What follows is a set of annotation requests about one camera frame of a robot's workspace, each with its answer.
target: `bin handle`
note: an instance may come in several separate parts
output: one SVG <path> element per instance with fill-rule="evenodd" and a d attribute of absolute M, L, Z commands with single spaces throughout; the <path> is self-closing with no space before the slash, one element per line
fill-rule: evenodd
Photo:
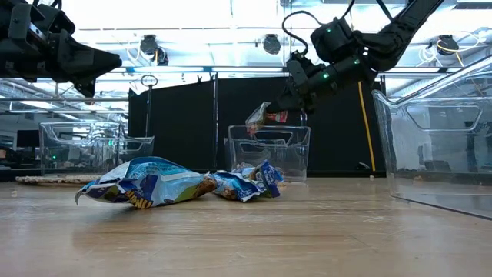
<path fill-rule="evenodd" d="M 95 138 L 95 137 L 92 137 L 92 135 L 94 134 L 95 132 L 95 123 L 92 123 L 92 122 L 88 122 L 88 123 L 78 123 L 76 127 L 85 127 L 87 126 L 87 128 L 89 128 L 89 131 L 88 131 L 88 134 L 87 134 L 87 137 L 79 140 L 79 141 L 73 141 L 73 140 L 67 140 L 67 139 L 61 139 L 59 138 L 56 133 L 55 133 L 55 129 L 56 129 L 56 125 L 49 125 L 49 128 L 47 131 L 49 131 L 49 133 L 51 134 L 52 138 L 56 141 L 56 142 L 59 142 L 61 144 L 66 144 L 66 143 L 69 143 L 71 145 L 81 145 L 81 144 L 87 144 L 89 142 L 93 142 L 94 140 L 98 139 L 98 138 Z M 124 131 L 124 127 L 122 124 L 119 124 L 118 125 L 118 130 L 120 131 L 120 136 L 121 136 L 121 132 Z"/>
<path fill-rule="evenodd" d="M 424 127 L 418 125 L 417 121 L 415 121 L 415 118 L 409 113 L 408 108 L 413 108 L 413 107 L 415 107 L 415 108 L 476 108 L 478 110 L 478 114 L 477 114 L 477 117 L 474 119 L 474 123 L 468 128 L 424 128 Z M 407 115 L 412 120 L 412 122 L 414 122 L 415 126 L 417 126 L 417 128 L 419 128 L 422 131 L 426 131 L 426 132 L 436 132 L 436 131 L 469 132 L 469 131 L 473 131 L 477 127 L 478 122 L 480 121 L 480 117 L 482 116 L 484 111 L 478 105 L 460 105 L 460 106 L 456 106 L 456 105 L 415 105 L 413 103 L 409 103 L 409 104 L 404 106 L 403 113 L 405 115 Z"/>
<path fill-rule="evenodd" d="M 258 141 L 256 134 L 261 134 L 261 133 L 264 133 L 264 134 L 289 134 L 290 135 L 289 139 L 284 143 L 284 145 L 290 145 L 291 141 L 292 141 L 292 137 L 294 136 L 294 134 L 292 132 L 289 132 L 289 131 L 258 130 L 253 134 L 253 139 L 257 142 L 258 145 L 269 145 L 269 144 L 261 143 Z"/>

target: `overhead pipe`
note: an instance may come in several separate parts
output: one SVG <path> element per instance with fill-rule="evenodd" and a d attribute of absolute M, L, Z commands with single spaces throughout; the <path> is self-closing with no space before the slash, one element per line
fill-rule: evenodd
<path fill-rule="evenodd" d="M 0 98 L 0 102 L 128 102 L 128 98 L 63 98 L 63 99 L 46 99 L 46 98 Z"/>
<path fill-rule="evenodd" d="M 30 92 L 32 94 L 41 93 L 47 95 L 49 97 L 55 97 L 54 93 L 47 92 L 43 89 L 36 88 L 33 85 L 26 84 L 24 82 L 18 80 L 0 80 L 0 83 L 3 85 L 10 85 L 12 88 L 17 88 L 22 91 Z"/>

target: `crumpled snack bag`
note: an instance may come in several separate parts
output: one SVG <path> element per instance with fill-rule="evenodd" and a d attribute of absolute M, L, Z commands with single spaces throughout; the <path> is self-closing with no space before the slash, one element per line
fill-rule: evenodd
<path fill-rule="evenodd" d="M 193 172 L 158 157 L 126 162 L 77 192 L 75 202 L 85 195 L 110 203 L 131 203 L 137 209 L 170 205 L 195 199 L 217 188 L 209 175 Z"/>
<path fill-rule="evenodd" d="M 248 134 L 253 135 L 257 130 L 264 126 L 266 120 L 285 123 L 287 121 L 288 112 L 282 111 L 278 113 L 267 113 L 267 107 L 270 102 L 263 102 L 261 106 L 246 119 L 246 128 Z"/>
<path fill-rule="evenodd" d="M 246 202 L 256 196 L 275 198 L 280 196 L 278 184 L 283 180 L 281 174 L 268 161 L 255 168 L 242 167 L 233 172 L 213 174 L 217 180 L 214 193 L 229 200 Z"/>

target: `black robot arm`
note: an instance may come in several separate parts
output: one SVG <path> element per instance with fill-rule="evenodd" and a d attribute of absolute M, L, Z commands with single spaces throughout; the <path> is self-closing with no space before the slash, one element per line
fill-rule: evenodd
<path fill-rule="evenodd" d="M 378 72 L 398 63 L 415 33 L 443 1 L 413 0 L 377 34 L 351 31 L 343 17 L 317 28 L 311 41 L 318 57 L 330 65 L 314 65 L 305 57 L 306 51 L 291 53 L 286 63 L 291 78 L 267 112 L 313 112 L 323 95 L 357 82 L 372 83 Z"/>
<path fill-rule="evenodd" d="M 76 42 L 74 23 L 56 5 L 62 0 L 52 6 L 0 0 L 0 78 L 72 82 L 93 97 L 95 79 L 121 66 L 121 59 Z"/>

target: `wooden tabletop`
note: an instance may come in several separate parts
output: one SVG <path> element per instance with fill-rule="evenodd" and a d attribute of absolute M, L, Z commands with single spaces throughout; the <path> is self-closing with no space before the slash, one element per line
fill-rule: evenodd
<path fill-rule="evenodd" d="M 0 184 L 0 276 L 491 276 L 492 222 L 310 179 L 277 199 L 134 210 Z"/>

